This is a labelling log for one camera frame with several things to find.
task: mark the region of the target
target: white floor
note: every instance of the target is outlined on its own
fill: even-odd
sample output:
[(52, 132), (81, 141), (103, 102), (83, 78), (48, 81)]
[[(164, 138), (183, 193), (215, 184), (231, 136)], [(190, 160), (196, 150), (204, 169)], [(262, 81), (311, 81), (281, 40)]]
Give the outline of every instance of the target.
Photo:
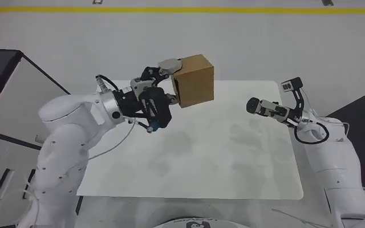
[[(306, 2), (317, 7), (320, 0)], [(163, 59), (202, 53), (218, 79), (280, 83), (300, 76), (321, 115), (365, 95), (365, 15), (2, 13), (0, 21), (0, 48), (22, 50), (71, 93), (92, 92), (96, 74), (131, 79)], [(294, 105), (290, 94), (282, 93), (282, 100)], [(303, 146), (292, 141), (300, 201), (85, 198), (77, 227), (153, 227), (185, 215), (257, 228), (308, 227), (271, 208), (328, 226), (324, 192)]]

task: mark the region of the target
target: cable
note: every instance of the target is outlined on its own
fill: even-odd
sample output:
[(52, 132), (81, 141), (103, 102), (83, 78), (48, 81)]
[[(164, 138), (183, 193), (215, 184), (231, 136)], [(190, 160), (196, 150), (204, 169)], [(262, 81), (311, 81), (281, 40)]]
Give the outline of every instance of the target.
[(119, 91), (118, 86), (116, 86), (116, 84), (114, 84), (114, 82), (112, 82), (112, 80), (105, 77), (104, 75), (96, 75), (95, 78), (101, 78), (101, 79), (107, 81), (110, 85), (112, 85), (114, 87), (115, 90)]
[(304, 224), (308, 224), (308, 225), (313, 226), (313, 227), (316, 227), (316, 228), (320, 228), (320, 227), (329, 228), (328, 226), (323, 226), (321, 224), (317, 224), (317, 223), (314, 223), (314, 222), (305, 221), (303, 219), (297, 218), (297, 217), (295, 217), (295, 216), (293, 216), (291, 214), (287, 214), (287, 213), (285, 213), (283, 211), (280, 211), (280, 210), (277, 210), (277, 209), (271, 209), (271, 210), (274, 211), (274, 212), (277, 212), (277, 213), (281, 213), (281, 214), (284, 214), (284, 215), (288, 215), (288, 216), (290, 216), (292, 218), (295, 218), (295, 219), (301, 221)]
[(309, 102), (309, 99), (308, 99), (308, 96), (307, 94), (305, 93), (305, 91), (303, 90), (303, 88), (301, 88), (302, 92), (304, 93), (307, 101), (308, 101), (308, 105), (309, 107), (312, 109), (313, 111), (313, 115), (318, 119), (318, 120), (322, 120), (322, 121), (325, 121), (327, 123), (330, 123), (330, 124), (346, 124), (347, 125), (347, 131), (346, 131), (346, 137), (348, 135), (348, 132), (350, 131), (350, 124), (349, 123), (345, 123), (345, 122), (330, 122), (330, 121), (327, 121), (325, 119), (323, 119), (322, 117), (318, 116), (318, 114), (316, 113), (316, 111), (314, 110), (314, 108), (312, 107), (312, 105), (310, 104)]
[(129, 130), (129, 132), (126, 134), (126, 136), (124, 136), (124, 138), (118, 143), (118, 144), (116, 144), (115, 146), (113, 146), (112, 148), (110, 148), (109, 150), (107, 150), (107, 151), (105, 151), (105, 152), (103, 152), (103, 153), (99, 153), (99, 154), (97, 154), (97, 155), (95, 155), (95, 156), (92, 156), (92, 157), (90, 157), (89, 159), (86, 159), (86, 160), (84, 160), (84, 161), (81, 161), (81, 162), (79, 162), (79, 163), (77, 163), (76, 165), (74, 165), (74, 166), (72, 166), (71, 168), (69, 168), (66, 172), (65, 172), (65, 176), (68, 174), (68, 172), (71, 170), (71, 169), (73, 169), (74, 167), (76, 167), (76, 166), (78, 166), (78, 165), (80, 165), (80, 164), (82, 164), (82, 163), (84, 163), (84, 162), (87, 162), (87, 161), (89, 161), (89, 160), (92, 160), (92, 159), (94, 159), (94, 158), (97, 158), (97, 157), (99, 157), (99, 156), (101, 156), (101, 155), (104, 155), (104, 154), (106, 154), (106, 153), (108, 153), (108, 152), (110, 152), (110, 151), (112, 151), (112, 150), (114, 150), (117, 146), (119, 146), (128, 136), (129, 136), (129, 134), (131, 134), (131, 132), (132, 132), (132, 130), (133, 130), (133, 128), (135, 127), (135, 125), (136, 125), (136, 122), (138, 122), (135, 118), (134, 119), (132, 119), (132, 118), (130, 118), (130, 117), (127, 117), (127, 116), (123, 116), (124, 118), (127, 118), (128, 120), (130, 120), (130, 121), (133, 121), (133, 125), (132, 125), (132, 127), (131, 127), (131, 129)]
[(330, 132), (329, 130), (326, 128), (326, 126), (324, 126), (323, 124), (321, 123), (316, 123), (317, 125), (321, 126), (325, 132), (326, 132), (326, 137), (324, 137), (324, 139), (320, 140), (320, 141), (317, 141), (317, 142), (306, 142), (306, 141), (302, 141), (299, 137), (298, 137), (298, 126), (295, 126), (294, 127), (294, 136), (295, 136), (295, 139), (298, 140), (298, 142), (300, 143), (303, 143), (303, 144), (307, 144), (307, 145), (315, 145), (315, 144), (320, 144), (320, 143), (323, 143), (325, 141), (327, 141), (327, 139), (329, 139), (330, 137)]
[(27, 194), (29, 194), (31, 197), (32, 197), (32, 201), (28, 204), (28, 207), (27, 207), (27, 209), (25, 210), (25, 212), (18, 218), (18, 219), (16, 219), (13, 223), (15, 223), (15, 224), (18, 224), (18, 222), (20, 222), (23, 218), (24, 218), (24, 216), (27, 214), (27, 212), (28, 212), (28, 210), (29, 210), (29, 208), (30, 208), (30, 206), (31, 206), (31, 204), (33, 203), (33, 201), (35, 201), (36, 202), (36, 206), (37, 206), (37, 210), (36, 210), (36, 217), (35, 217), (35, 219), (34, 219), (34, 223), (33, 223), (33, 225), (32, 225), (32, 227), (35, 227), (35, 224), (37, 223), (37, 220), (38, 220), (38, 214), (39, 214), (39, 200), (37, 199), (37, 197), (35, 196), (35, 194), (34, 193), (32, 193), (32, 192), (30, 192), (30, 191), (28, 191), (28, 190), (24, 190), (24, 189), (19, 189), (19, 190), (14, 190), (14, 191), (12, 191), (12, 192), (10, 192), (9, 194), (7, 194), (6, 196), (4, 196), (1, 200), (0, 200), (0, 208), (1, 208), (1, 204), (2, 204), (2, 202), (3, 202), (3, 200), (5, 200), (6, 198), (8, 198), (9, 196), (11, 196), (12, 194), (14, 194), (14, 193), (19, 193), (19, 192), (24, 192), (24, 193), (27, 193)]

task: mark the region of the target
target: white cable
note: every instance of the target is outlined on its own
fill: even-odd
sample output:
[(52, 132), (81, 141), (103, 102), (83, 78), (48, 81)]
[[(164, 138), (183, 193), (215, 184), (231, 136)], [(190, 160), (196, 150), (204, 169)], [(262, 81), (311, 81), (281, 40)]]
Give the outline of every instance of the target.
[(308, 225), (311, 225), (311, 226), (316, 227), (316, 228), (319, 228), (319, 227), (329, 228), (328, 226), (323, 226), (321, 224), (317, 224), (317, 223), (314, 223), (314, 222), (309, 222), (309, 221), (302, 220), (302, 219), (297, 218), (297, 217), (295, 217), (295, 216), (293, 216), (291, 214), (287, 214), (287, 213), (285, 213), (283, 211), (280, 211), (280, 210), (277, 210), (277, 209), (271, 209), (271, 210), (274, 211), (274, 212), (277, 212), (277, 213), (281, 213), (281, 214), (284, 214), (284, 215), (288, 215), (288, 216), (290, 216), (292, 218), (295, 218), (295, 219), (301, 221), (304, 224), (308, 224)]
[(325, 122), (330, 123), (330, 124), (346, 124), (346, 125), (347, 125), (346, 137), (347, 137), (348, 132), (350, 131), (350, 124), (349, 124), (349, 123), (345, 123), (345, 122), (329, 122), (329, 121), (327, 121), (327, 120), (323, 119), (322, 117), (318, 116), (318, 114), (316, 113), (316, 111), (314, 110), (314, 108), (312, 107), (312, 105), (310, 104), (307, 94), (305, 93), (305, 91), (303, 90), (303, 88), (301, 88), (301, 90), (302, 90), (302, 92), (304, 93), (304, 95), (305, 95), (305, 97), (306, 97), (306, 99), (307, 99), (307, 101), (308, 101), (308, 105), (309, 105), (309, 107), (310, 107), (310, 108), (312, 109), (312, 111), (313, 111), (313, 115), (314, 115), (314, 116), (315, 116), (318, 120), (322, 120), (322, 121), (325, 121)]
[(112, 148), (110, 148), (109, 150), (107, 150), (107, 151), (105, 151), (105, 152), (103, 152), (103, 153), (99, 153), (99, 154), (97, 154), (97, 155), (95, 155), (95, 156), (92, 156), (92, 157), (90, 157), (90, 158), (88, 158), (88, 159), (86, 159), (86, 160), (84, 160), (84, 161), (81, 161), (81, 162), (79, 162), (79, 163), (77, 163), (76, 165), (74, 165), (74, 166), (72, 166), (71, 168), (69, 168), (66, 172), (65, 172), (65, 174), (64, 175), (67, 175), (68, 174), (68, 172), (71, 170), (71, 169), (73, 169), (74, 167), (76, 167), (76, 166), (78, 166), (78, 165), (80, 165), (80, 164), (82, 164), (82, 163), (84, 163), (84, 162), (87, 162), (87, 161), (89, 161), (89, 160), (92, 160), (92, 159), (94, 159), (94, 158), (97, 158), (97, 157), (99, 157), (99, 156), (101, 156), (101, 155), (104, 155), (104, 154), (106, 154), (106, 153), (108, 153), (108, 152), (110, 152), (110, 151), (112, 151), (112, 150), (114, 150), (117, 146), (119, 146), (128, 136), (129, 136), (129, 134), (131, 134), (131, 132), (132, 132), (132, 130), (133, 130), (133, 128), (134, 128), (134, 126), (136, 125), (136, 122), (138, 122), (135, 118), (134, 119), (132, 119), (132, 118), (130, 118), (130, 117), (126, 117), (126, 116), (123, 116), (124, 118), (126, 118), (126, 119), (128, 119), (128, 120), (130, 120), (130, 121), (133, 121), (133, 125), (132, 125), (132, 127), (131, 127), (131, 129), (129, 130), (129, 132), (126, 134), (126, 136), (118, 143), (118, 144), (116, 144), (115, 146), (113, 146)]
[(25, 212), (18, 218), (16, 219), (13, 223), (16, 224), (16, 226), (18, 226), (18, 222), (20, 222), (24, 216), (26, 215), (26, 213), (28, 212), (28, 209), (30, 208), (31, 204), (33, 203), (33, 201), (36, 202), (36, 206), (37, 206), (37, 210), (36, 210), (36, 217), (34, 219), (34, 223), (33, 223), (33, 226), (32, 227), (35, 227), (35, 224), (37, 223), (37, 219), (38, 219), (38, 214), (39, 214), (39, 201), (37, 199), (37, 197), (35, 196), (35, 194), (33, 194), (32, 192), (28, 191), (28, 190), (23, 190), (23, 189), (19, 189), (19, 190), (14, 190), (12, 192), (10, 192), (9, 194), (7, 194), (6, 196), (4, 196), (1, 200), (0, 200), (0, 208), (1, 208), (1, 205), (2, 205), (2, 202), (3, 200), (5, 200), (6, 198), (8, 198), (9, 196), (11, 196), (12, 194), (14, 193), (19, 193), (19, 192), (24, 192), (24, 193), (27, 193), (29, 194), (31, 197), (32, 197), (32, 200), (31, 202), (28, 204), (28, 207), (27, 209), (25, 210)]

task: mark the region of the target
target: camera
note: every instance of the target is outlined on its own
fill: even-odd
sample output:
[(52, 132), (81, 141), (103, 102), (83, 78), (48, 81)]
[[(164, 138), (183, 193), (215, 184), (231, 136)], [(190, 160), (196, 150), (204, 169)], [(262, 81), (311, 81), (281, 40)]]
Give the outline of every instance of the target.
[(300, 77), (288, 80), (286, 82), (281, 83), (281, 87), (284, 92), (299, 90), (303, 87), (302, 79)]

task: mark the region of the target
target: brown box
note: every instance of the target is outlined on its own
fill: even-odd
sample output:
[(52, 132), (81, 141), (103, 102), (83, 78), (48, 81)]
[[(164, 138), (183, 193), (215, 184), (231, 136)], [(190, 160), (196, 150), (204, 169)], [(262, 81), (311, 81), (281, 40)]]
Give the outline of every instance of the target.
[(181, 108), (214, 100), (214, 67), (203, 55), (182, 58), (182, 68), (172, 76)]

